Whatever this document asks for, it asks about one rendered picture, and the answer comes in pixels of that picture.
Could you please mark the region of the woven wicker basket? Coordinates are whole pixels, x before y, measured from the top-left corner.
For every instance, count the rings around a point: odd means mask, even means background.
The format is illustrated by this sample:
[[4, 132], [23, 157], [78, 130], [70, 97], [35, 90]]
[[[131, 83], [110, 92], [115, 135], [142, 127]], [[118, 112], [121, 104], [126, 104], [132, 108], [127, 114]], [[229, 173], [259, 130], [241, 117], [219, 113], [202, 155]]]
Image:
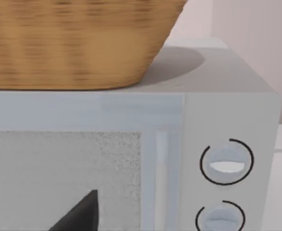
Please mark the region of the woven wicker basket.
[[0, 90], [141, 81], [187, 0], [0, 0]]

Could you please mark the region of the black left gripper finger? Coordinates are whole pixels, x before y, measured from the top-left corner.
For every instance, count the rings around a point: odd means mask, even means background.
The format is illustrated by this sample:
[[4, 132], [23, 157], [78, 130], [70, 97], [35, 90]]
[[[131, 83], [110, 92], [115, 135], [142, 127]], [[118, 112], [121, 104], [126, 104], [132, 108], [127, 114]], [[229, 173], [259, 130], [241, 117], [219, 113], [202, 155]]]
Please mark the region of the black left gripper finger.
[[98, 190], [92, 190], [48, 231], [98, 231]]

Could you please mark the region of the pale microwave knob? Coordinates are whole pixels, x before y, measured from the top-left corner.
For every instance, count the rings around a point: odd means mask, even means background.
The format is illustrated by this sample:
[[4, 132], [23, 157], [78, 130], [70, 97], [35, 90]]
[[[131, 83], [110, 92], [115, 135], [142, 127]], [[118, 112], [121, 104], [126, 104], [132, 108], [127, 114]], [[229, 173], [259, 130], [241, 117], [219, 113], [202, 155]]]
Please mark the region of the pale microwave knob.
[[244, 210], [235, 202], [220, 203], [200, 208], [195, 216], [197, 231], [242, 231], [246, 223]]
[[243, 141], [229, 139], [218, 146], [207, 146], [199, 159], [203, 177], [220, 186], [230, 186], [243, 181], [255, 163], [252, 149]]

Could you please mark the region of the pale microwave door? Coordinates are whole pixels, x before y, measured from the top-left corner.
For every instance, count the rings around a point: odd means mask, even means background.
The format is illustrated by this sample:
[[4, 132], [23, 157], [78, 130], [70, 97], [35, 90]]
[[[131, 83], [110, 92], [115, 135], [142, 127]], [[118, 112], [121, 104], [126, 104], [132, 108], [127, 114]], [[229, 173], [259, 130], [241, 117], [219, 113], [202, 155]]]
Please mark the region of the pale microwave door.
[[98, 190], [98, 231], [155, 231], [156, 133], [177, 228], [184, 95], [0, 91], [0, 231], [48, 231]]

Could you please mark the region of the pale microwave oven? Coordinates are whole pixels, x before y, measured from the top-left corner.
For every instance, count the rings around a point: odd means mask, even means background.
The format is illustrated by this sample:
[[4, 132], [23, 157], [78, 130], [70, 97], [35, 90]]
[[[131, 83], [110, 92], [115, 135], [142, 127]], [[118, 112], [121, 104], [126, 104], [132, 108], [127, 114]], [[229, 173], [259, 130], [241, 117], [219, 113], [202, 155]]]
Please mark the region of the pale microwave oven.
[[[197, 231], [197, 211], [222, 200], [244, 210], [242, 231], [260, 231], [281, 100], [247, 63], [216, 38], [168, 41], [140, 84], [96, 92], [112, 91], [184, 95], [175, 231]], [[229, 139], [241, 140], [252, 149], [254, 167], [237, 184], [215, 185], [201, 174], [199, 159], [207, 146]]]

